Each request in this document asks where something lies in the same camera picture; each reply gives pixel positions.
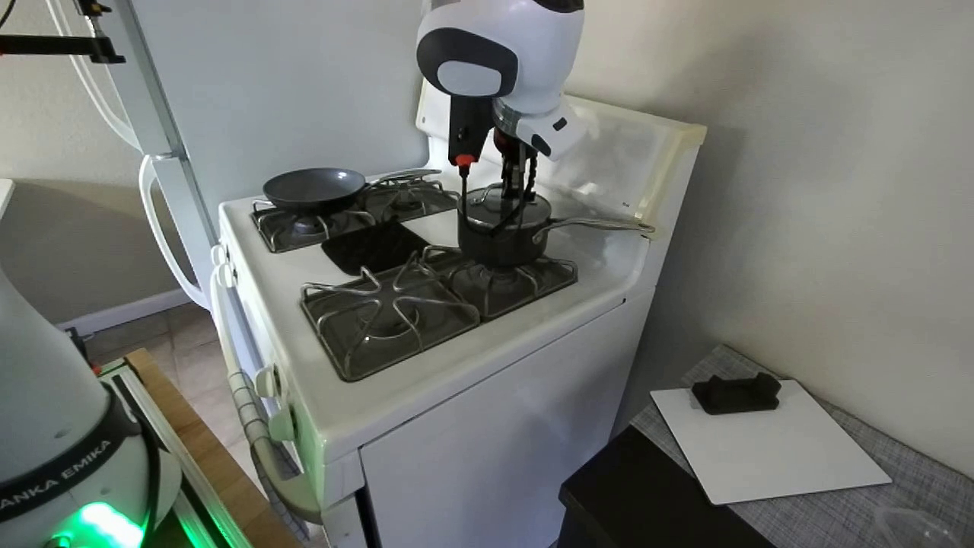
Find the stovetop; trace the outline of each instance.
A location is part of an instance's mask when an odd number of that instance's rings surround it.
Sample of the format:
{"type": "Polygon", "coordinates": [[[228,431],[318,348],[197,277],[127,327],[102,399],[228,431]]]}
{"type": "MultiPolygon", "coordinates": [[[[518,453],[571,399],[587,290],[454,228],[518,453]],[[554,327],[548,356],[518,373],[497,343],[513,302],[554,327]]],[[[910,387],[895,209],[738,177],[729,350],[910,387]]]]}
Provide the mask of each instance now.
{"type": "Polygon", "coordinates": [[[303,286],[301,311],[338,378],[363,379],[574,279],[570,262],[494,270],[456,250],[427,247],[398,267],[363,267],[353,283],[303,286]]]}
{"type": "Polygon", "coordinates": [[[253,226],[271,252],[314,247],[342,235],[383,222],[407,222],[456,208],[456,195],[445,192],[430,170],[383,177],[366,185],[346,209],[309,212],[253,205],[253,226]]]}

